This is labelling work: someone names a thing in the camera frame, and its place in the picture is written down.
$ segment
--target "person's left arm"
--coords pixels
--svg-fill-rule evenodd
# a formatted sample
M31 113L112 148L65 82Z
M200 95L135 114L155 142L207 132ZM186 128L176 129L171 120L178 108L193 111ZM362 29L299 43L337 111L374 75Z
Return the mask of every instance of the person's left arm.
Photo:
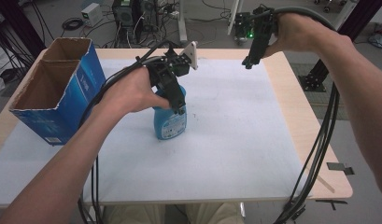
M126 114L151 106L169 104L152 92L146 68L113 85L71 140L6 209L0 223L68 223L110 131Z

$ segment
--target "person's left hand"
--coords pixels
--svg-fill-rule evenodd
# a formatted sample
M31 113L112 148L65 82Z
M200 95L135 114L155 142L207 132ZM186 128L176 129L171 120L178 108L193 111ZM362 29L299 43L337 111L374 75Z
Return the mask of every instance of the person's left hand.
M138 112L152 106L170 107L166 99L152 91L146 67L135 69L115 83L105 93L99 105L121 117L129 112Z

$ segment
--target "person's right arm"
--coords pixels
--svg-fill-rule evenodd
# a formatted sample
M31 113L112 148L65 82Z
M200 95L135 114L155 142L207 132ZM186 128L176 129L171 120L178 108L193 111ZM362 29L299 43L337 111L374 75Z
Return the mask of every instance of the person's right arm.
M312 51L324 62L342 96L363 157L382 191L382 71L339 35L310 18L279 16L278 39L265 57L282 50Z

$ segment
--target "power supply box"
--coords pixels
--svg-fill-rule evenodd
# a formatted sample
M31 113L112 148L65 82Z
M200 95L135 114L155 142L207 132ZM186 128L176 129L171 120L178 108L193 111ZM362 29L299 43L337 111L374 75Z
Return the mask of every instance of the power supply box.
M97 3L91 3L81 12L86 26L93 27L103 19L103 12L101 11L100 5Z

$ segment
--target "human arm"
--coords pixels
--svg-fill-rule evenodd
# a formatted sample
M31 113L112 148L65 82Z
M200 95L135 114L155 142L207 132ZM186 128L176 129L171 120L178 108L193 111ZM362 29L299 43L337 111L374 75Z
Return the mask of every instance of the human arm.
M152 92L146 68L114 84L82 127L6 209L0 223L68 223L101 145L128 113L169 107Z
M363 157L382 191L382 71L339 35L310 18L279 15L278 39L265 52L315 52L327 66L344 101Z

